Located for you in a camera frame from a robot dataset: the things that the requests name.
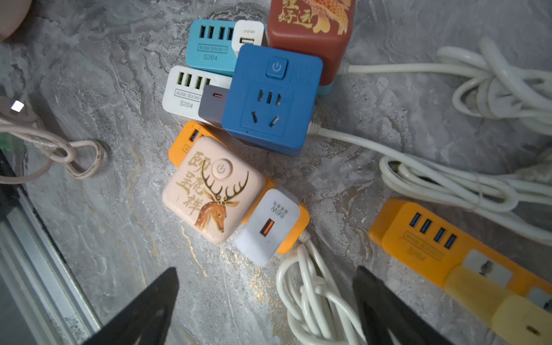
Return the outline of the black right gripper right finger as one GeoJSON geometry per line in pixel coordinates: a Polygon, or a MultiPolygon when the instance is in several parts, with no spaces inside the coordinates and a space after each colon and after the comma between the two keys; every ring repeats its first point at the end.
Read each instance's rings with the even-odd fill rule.
{"type": "Polygon", "coordinates": [[[451,343],[366,267],[356,268],[352,288],[368,344],[451,343]]]}

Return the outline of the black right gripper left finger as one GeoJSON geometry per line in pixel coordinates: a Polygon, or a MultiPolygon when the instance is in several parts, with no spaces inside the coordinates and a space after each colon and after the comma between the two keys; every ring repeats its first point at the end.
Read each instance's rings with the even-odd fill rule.
{"type": "Polygon", "coordinates": [[[179,291],[169,267],[86,344],[164,344],[179,291]]]}

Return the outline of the white 66W charger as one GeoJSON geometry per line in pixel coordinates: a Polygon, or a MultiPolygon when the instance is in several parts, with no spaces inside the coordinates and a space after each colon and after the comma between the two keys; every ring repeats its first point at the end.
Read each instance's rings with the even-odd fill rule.
{"type": "Polygon", "coordinates": [[[282,187],[268,190],[236,240],[251,262],[266,266],[300,218],[298,200],[282,187]]]}

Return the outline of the orange power strip front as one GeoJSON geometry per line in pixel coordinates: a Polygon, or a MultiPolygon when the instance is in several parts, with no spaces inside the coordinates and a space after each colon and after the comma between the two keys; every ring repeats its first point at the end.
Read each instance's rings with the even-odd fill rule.
{"type": "MultiPolygon", "coordinates": [[[[182,129],[181,133],[178,135],[176,141],[172,145],[172,147],[169,150],[168,157],[169,160],[176,166],[178,169],[181,163],[184,161],[187,154],[191,151],[192,147],[195,144],[195,141],[197,139],[200,139],[201,137],[212,137],[221,144],[223,144],[225,147],[227,147],[229,150],[240,156],[243,160],[243,156],[241,156],[235,149],[229,147],[226,145],[225,142],[221,141],[216,135],[214,135],[209,129],[207,129],[205,126],[198,122],[190,121],[188,122],[184,128],[182,129]]],[[[245,227],[246,223],[248,222],[249,218],[251,217],[254,209],[256,208],[257,204],[262,199],[263,195],[272,188],[281,187],[276,185],[270,178],[264,176],[266,179],[265,188],[260,193],[260,195],[257,197],[257,200],[252,204],[251,209],[247,212],[246,216],[243,218],[241,224],[239,227],[245,227]]],[[[284,242],[280,245],[277,252],[278,254],[286,254],[290,250],[292,250],[294,244],[300,239],[301,234],[305,231],[309,221],[310,221],[310,215],[307,211],[307,208],[299,202],[298,204],[300,207],[300,218],[296,225],[293,227],[291,233],[286,237],[284,242]]]]}

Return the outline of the orange power strip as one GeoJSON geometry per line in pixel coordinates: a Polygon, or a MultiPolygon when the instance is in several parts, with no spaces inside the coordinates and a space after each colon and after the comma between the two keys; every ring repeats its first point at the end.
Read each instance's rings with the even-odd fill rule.
{"type": "MultiPolygon", "coordinates": [[[[181,163],[184,161],[187,154],[191,151],[192,147],[195,144],[195,141],[197,139],[200,139],[201,137],[212,137],[221,144],[223,144],[225,147],[227,147],[229,150],[240,156],[243,160],[243,156],[241,156],[235,149],[229,147],[226,145],[225,142],[221,141],[216,135],[214,135],[209,129],[207,129],[205,126],[198,122],[190,121],[188,122],[184,128],[182,129],[181,133],[178,135],[176,141],[172,145],[172,147],[169,150],[168,157],[169,160],[176,166],[178,169],[181,163]]],[[[245,227],[246,223],[248,222],[249,218],[251,217],[254,209],[256,208],[257,204],[262,199],[263,195],[272,188],[281,187],[276,185],[270,178],[264,176],[266,179],[265,188],[260,193],[260,195],[257,197],[257,200],[252,204],[251,209],[247,212],[246,216],[243,218],[241,224],[239,227],[245,227]]],[[[300,207],[300,218],[296,225],[293,227],[291,233],[286,237],[284,242],[280,245],[277,252],[278,254],[286,254],[290,250],[292,250],[294,244],[300,239],[301,234],[305,231],[309,221],[310,221],[310,215],[307,211],[307,208],[299,202],[298,204],[300,207]]]]}
{"type": "Polygon", "coordinates": [[[463,266],[551,312],[551,284],[414,202],[391,198],[369,230],[389,255],[443,288],[463,266]]]}

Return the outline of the round pink power socket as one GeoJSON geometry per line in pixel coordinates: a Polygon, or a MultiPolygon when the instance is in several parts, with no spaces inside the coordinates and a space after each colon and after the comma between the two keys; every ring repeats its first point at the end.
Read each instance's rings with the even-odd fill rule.
{"type": "Polygon", "coordinates": [[[1,41],[7,40],[21,26],[31,4],[32,0],[1,0],[1,41]]]}

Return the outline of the yellow plug adapter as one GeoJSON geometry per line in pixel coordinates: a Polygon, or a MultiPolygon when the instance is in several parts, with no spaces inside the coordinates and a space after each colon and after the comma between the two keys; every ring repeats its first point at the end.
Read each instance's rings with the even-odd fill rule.
{"type": "Polygon", "coordinates": [[[444,291],[510,344],[551,343],[551,313],[486,277],[458,266],[444,291]]]}

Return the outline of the white USB socket strip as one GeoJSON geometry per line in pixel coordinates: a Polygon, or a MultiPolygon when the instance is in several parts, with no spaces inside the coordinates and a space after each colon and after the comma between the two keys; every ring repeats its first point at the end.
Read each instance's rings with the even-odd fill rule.
{"type": "Polygon", "coordinates": [[[162,97],[163,109],[188,121],[206,123],[199,116],[199,107],[206,86],[228,89],[232,77],[185,66],[173,66],[162,97]]]}

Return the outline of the blue cube socket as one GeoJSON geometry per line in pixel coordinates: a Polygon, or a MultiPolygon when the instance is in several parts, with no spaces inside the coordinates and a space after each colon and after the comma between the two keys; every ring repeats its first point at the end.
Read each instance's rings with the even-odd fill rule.
{"type": "Polygon", "coordinates": [[[316,56],[243,45],[221,126],[250,145],[299,156],[322,71],[323,61],[316,56]]]}

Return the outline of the teal USB socket strip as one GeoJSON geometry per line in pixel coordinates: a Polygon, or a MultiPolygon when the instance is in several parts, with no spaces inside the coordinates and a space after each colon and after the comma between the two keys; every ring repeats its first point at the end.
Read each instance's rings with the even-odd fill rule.
{"type": "Polygon", "coordinates": [[[232,77],[237,61],[231,46],[235,24],[224,20],[195,20],[188,36],[186,63],[191,68],[232,77]]]}

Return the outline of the red cube socket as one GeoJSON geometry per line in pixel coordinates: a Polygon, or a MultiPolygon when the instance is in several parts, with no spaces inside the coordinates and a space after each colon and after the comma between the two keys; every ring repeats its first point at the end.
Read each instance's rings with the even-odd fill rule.
{"type": "Polygon", "coordinates": [[[323,61],[318,94],[328,94],[353,33],[355,0],[273,0],[267,23],[271,48],[323,61]]]}

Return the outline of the orange power strip rear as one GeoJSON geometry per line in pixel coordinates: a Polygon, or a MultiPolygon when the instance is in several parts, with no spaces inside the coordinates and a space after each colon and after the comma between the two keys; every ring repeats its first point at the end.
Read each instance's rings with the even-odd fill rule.
{"type": "Polygon", "coordinates": [[[463,266],[551,312],[551,284],[414,202],[391,198],[369,230],[389,255],[443,288],[463,266]]]}

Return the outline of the grey small charger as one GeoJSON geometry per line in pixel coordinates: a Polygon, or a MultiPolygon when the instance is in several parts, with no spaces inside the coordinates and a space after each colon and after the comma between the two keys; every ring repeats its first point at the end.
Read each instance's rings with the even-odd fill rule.
{"type": "Polygon", "coordinates": [[[207,85],[198,110],[200,119],[212,126],[222,128],[222,119],[227,104],[229,89],[207,85]]]}

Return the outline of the white small USB charger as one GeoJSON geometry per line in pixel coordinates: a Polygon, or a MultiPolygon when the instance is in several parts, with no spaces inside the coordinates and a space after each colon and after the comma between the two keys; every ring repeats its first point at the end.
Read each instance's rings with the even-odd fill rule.
{"type": "Polygon", "coordinates": [[[238,57],[243,45],[266,46],[265,25],[254,20],[239,20],[234,26],[231,47],[238,57]]]}

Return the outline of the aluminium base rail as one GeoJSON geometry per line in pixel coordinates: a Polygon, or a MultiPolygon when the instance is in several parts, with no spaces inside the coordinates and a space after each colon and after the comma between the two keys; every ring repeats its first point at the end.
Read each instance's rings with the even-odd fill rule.
{"type": "Polygon", "coordinates": [[[1,186],[1,343],[82,344],[102,328],[22,185],[1,186]]]}

